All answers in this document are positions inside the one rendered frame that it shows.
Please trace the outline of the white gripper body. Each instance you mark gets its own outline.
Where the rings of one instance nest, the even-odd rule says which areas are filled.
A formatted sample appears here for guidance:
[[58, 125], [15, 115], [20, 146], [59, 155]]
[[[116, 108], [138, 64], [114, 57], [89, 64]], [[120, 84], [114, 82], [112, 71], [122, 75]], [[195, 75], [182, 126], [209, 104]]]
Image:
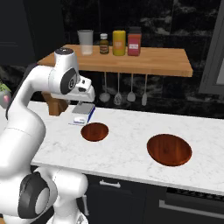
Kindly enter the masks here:
[[93, 102], [95, 100], [95, 90], [93, 87], [90, 87], [86, 92], [78, 92], [73, 89], [68, 94], [51, 94], [51, 97], [68, 101]]

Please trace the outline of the small wooden bowl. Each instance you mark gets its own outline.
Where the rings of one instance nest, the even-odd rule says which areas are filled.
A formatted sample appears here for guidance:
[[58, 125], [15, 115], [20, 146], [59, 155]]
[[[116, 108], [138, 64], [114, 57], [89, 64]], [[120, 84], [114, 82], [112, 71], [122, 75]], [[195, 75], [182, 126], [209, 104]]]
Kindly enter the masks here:
[[85, 125], [81, 131], [83, 138], [90, 142], [98, 142], [103, 140], [109, 133], [107, 125], [100, 122], [92, 122]]

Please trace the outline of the grey open cabinet door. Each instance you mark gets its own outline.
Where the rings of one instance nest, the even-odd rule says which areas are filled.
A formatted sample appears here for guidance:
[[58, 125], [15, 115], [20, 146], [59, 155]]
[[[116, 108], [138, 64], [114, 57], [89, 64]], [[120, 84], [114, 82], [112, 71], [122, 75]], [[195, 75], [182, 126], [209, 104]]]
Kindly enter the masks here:
[[220, 2], [199, 92], [224, 95], [224, 0]]

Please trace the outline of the hanging metal ladle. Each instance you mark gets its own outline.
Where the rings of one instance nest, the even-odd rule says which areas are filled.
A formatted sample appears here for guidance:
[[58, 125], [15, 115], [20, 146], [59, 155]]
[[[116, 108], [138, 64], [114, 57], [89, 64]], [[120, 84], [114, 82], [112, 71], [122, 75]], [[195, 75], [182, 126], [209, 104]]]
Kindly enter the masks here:
[[[107, 73], [104, 73], [104, 82], [107, 82]], [[102, 102], [108, 102], [110, 99], [110, 94], [107, 91], [104, 91], [100, 94], [100, 100]]]

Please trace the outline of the hanging metal slotted spoon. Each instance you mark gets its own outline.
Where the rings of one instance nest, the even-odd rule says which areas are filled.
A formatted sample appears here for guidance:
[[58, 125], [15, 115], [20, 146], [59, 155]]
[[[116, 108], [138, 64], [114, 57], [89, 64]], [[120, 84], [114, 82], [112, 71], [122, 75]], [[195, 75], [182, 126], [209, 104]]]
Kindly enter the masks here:
[[122, 103], [122, 95], [120, 93], [120, 74], [117, 74], [117, 93], [115, 94], [114, 104], [120, 105]]

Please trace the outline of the clear glass cup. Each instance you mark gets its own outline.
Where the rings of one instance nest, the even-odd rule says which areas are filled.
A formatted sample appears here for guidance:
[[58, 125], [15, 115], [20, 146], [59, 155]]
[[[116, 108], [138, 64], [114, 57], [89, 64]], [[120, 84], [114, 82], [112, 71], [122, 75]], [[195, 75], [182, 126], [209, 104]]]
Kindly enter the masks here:
[[82, 55], [91, 55], [93, 53], [93, 30], [79, 30], [78, 37], [80, 41], [80, 51]]

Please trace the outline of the brown glass bottle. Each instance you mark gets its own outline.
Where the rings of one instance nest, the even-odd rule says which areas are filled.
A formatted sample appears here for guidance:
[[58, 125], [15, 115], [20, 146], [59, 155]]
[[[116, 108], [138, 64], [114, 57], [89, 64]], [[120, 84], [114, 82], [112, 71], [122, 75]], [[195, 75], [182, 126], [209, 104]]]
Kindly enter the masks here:
[[108, 54], [109, 53], [109, 41], [108, 34], [102, 33], [100, 35], [100, 54]]

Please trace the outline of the yellow jar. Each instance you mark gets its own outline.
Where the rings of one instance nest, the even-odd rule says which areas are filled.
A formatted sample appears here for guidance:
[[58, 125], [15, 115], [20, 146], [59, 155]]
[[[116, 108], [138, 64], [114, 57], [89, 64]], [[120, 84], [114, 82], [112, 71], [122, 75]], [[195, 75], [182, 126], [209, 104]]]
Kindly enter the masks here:
[[113, 54], [123, 56], [126, 47], [126, 31], [113, 31]]

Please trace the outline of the hanging metal spatula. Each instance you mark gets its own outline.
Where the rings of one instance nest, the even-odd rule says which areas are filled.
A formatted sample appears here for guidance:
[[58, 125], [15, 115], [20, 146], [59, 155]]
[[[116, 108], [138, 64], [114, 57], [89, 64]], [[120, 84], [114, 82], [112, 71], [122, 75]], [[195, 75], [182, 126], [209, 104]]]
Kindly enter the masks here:
[[145, 75], [144, 92], [143, 92], [143, 96], [142, 96], [142, 105], [143, 106], [146, 106], [146, 103], [147, 103], [146, 89], [147, 89], [147, 74]]

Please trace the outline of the potted green plant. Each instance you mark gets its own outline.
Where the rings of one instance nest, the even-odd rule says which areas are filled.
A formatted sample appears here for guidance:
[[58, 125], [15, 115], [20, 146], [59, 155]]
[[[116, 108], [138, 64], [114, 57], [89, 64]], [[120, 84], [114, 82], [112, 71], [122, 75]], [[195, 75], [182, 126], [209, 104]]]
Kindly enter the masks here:
[[0, 106], [6, 109], [11, 101], [11, 90], [0, 80]]

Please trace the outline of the red jar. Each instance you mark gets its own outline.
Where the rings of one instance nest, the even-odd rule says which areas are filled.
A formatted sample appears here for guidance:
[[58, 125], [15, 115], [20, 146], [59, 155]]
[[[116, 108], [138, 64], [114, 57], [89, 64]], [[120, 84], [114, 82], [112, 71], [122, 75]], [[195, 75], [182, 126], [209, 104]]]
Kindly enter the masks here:
[[131, 26], [128, 34], [128, 55], [139, 56], [141, 51], [142, 30], [139, 26]]

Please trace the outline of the dark drawer front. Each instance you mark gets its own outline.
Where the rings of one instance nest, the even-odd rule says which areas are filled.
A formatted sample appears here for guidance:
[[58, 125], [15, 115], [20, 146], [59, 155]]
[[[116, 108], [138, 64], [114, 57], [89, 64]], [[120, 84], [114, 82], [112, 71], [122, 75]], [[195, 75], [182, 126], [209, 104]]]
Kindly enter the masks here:
[[[89, 224], [143, 224], [146, 185], [87, 174]], [[120, 183], [121, 188], [100, 185]]]

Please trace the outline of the dark dishwasher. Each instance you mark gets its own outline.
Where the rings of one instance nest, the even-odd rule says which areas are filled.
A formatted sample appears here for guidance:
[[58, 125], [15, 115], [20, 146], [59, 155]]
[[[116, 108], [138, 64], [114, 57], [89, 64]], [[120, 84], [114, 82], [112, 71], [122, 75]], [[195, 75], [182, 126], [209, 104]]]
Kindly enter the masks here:
[[224, 224], [224, 196], [149, 185], [143, 224]]

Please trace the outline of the dark wall cabinet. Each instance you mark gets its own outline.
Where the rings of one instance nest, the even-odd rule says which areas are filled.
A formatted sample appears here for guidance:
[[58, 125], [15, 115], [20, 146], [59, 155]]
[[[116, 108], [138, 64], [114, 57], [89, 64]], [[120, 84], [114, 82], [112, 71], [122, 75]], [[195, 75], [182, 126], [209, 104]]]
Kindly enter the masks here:
[[0, 66], [27, 66], [65, 43], [60, 0], [0, 0]]

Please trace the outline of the wooden wall shelf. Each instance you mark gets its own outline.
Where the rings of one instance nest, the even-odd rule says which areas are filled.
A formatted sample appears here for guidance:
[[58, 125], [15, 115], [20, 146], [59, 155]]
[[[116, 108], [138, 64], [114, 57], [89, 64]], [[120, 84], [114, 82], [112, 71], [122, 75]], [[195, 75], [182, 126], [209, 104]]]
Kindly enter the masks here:
[[89, 56], [81, 54], [79, 45], [66, 45], [77, 55], [79, 69], [93, 72], [123, 74], [152, 74], [163, 76], [192, 77], [193, 69], [184, 49], [142, 47], [139, 56], [115, 56], [112, 47], [109, 54], [100, 54], [100, 47], [93, 46]]

